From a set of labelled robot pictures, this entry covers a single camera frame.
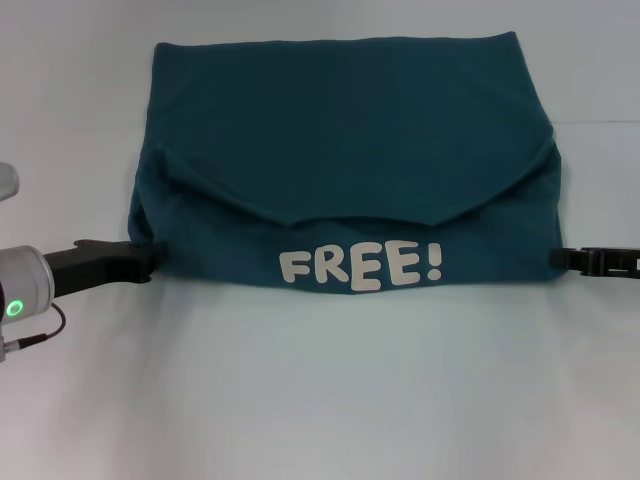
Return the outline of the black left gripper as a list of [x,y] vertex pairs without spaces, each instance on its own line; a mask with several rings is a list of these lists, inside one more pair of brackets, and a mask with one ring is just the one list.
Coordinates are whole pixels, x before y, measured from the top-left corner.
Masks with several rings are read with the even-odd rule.
[[78,240],[72,249],[44,255],[59,298],[111,283],[143,284],[168,257],[165,244]]

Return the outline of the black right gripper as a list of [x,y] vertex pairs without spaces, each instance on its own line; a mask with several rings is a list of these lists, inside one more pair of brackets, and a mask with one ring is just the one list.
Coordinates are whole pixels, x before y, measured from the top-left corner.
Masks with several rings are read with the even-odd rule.
[[582,271],[589,277],[640,278],[640,249],[553,249],[549,265],[557,270]]

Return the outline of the teal blue shirt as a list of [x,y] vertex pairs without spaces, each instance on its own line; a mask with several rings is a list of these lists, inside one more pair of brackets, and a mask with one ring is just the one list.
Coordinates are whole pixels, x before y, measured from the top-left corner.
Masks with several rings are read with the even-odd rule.
[[329,293],[556,279],[561,156],[519,39],[161,43],[128,233]]

